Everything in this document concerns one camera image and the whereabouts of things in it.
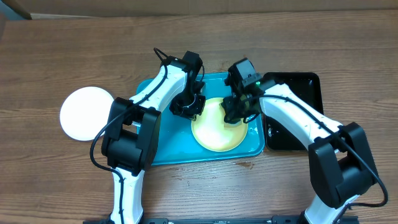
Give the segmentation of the yellow-green plate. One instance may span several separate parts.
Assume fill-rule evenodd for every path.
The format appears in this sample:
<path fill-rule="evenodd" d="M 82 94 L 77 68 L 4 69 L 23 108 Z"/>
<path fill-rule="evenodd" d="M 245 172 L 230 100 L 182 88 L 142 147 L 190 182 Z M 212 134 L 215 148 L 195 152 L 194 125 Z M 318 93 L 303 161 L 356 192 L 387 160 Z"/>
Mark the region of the yellow-green plate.
<path fill-rule="evenodd" d="M 191 122 L 195 140 L 204 148 L 214 152 L 230 151 L 239 146 L 248 132 L 248 124 L 237 128 L 224 127 L 224 109 L 221 107 L 223 98 L 206 100 L 201 115 Z"/>

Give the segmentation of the white plate with sauce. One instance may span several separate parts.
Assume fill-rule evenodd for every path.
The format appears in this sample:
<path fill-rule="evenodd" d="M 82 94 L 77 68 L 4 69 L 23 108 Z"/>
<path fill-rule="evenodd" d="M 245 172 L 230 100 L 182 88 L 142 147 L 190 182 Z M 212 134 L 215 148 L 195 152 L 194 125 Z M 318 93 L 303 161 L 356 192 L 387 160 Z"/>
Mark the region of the white plate with sauce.
<path fill-rule="evenodd" d="M 88 86 L 71 93 L 60 109 L 60 124 L 66 135 L 91 141 L 107 124 L 114 98 L 106 90 Z"/>

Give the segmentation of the yellow green sponge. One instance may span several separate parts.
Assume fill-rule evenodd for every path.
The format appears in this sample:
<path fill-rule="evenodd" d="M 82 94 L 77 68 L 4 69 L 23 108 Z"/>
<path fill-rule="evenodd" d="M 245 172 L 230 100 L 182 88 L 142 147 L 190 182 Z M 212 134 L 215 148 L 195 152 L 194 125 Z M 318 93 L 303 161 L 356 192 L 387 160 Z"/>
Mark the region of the yellow green sponge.
<path fill-rule="evenodd" d="M 225 124 L 224 124 L 224 127 L 226 127 L 226 128 L 237 128 L 238 126 L 240 126 L 240 125 L 242 125 L 242 124 L 244 124 L 244 123 L 243 123 L 243 121 L 240 119 L 240 120 L 237 120 L 237 122 L 235 122 L 235 123 L 225 123 Z"/>

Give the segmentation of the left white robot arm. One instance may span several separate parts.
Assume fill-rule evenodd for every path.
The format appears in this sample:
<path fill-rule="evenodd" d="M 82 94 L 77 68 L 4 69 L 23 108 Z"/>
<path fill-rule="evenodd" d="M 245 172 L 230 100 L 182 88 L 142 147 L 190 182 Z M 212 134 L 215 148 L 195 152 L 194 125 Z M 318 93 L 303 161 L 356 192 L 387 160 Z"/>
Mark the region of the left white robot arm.
<path fill-rule="evenodd" d="M 206 98 L 204 82 L 197 80 L 203 71 L 200 56 L 186 52 L 183 58 L 161 60 L 158 75 L 130 99 L 116 98 L 108 122 L 101 130 L 101 153 L 107 158 L 105 170 L 114 178 L 114 208 L 105 223 L 139 223 L 143 217 L 142 184 L 145 170 L 158 148 L 161 113 L 196 120 Z"/>

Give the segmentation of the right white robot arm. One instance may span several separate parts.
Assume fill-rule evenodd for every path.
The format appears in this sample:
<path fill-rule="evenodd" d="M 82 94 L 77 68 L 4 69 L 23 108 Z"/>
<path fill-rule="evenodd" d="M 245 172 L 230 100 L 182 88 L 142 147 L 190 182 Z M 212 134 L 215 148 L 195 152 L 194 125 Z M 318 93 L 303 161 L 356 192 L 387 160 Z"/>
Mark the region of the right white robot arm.
<path fill-rule="evenodd" d="M 310 181 L 315 198 L 299 223 L 342 223 L 356 199 L 381 182 L 364 129 L 343 125 L 313 109 L 290 87 L 273 79 L 225 80 L 232 95 L 222 107 L 224 121 L 237 123 L 264 113 L 281 124 L 308 151 Z"/>

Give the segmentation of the teal plastic tray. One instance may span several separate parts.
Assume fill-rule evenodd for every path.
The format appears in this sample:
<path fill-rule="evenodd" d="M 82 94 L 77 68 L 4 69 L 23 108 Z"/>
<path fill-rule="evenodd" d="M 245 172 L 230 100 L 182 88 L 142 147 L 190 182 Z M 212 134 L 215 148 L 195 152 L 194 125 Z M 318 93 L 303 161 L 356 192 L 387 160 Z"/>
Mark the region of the teal plastic tray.
<path fill-rule="evenodd" d="M 224 84 L 227 75 L 226 72 L 205 75 L 203 94 L 206 100 L 231 95 L 231 88 Z M 201 146 L 193 136 L 191 122 L 189 119 L 173 115 L 168 108 L 162 112 L 159 146 L 153 165 L 251 157 L 260 154 L 265 147 L 266 141 L 260 116 L 248 123 L 248 132 L 243 142 L 225 152 L 214 152 Z"/>

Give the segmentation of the black plastic tray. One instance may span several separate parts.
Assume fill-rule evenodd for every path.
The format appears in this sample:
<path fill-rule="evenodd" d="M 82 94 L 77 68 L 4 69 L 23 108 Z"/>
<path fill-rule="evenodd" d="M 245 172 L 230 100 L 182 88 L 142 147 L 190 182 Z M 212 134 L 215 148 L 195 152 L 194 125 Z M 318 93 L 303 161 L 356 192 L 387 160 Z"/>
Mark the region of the black plastic tray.
<path fill-rule="evenodd" d="M 283 81 L 292 92 L 319 113 L 323 114 L 323 102 L 320 79 L 312 72 L 270 72 L 276 79 Z M 266 146 L 272 151 L 306 151 L 305 146 L 288 132 L 280 123 L 267 115 L 263 127 Z"/>

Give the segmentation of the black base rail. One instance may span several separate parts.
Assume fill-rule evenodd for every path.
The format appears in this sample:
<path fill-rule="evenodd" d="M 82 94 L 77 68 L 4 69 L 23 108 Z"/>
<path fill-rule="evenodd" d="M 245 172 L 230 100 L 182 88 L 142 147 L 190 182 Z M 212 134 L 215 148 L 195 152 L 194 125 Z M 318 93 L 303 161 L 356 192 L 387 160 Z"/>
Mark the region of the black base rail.
<path fill-rule="evenodd" d="M 138 224 L 305 224 L 303 215 L 275 215 L 271 218 L 180 219 L 142 218 Z"/>

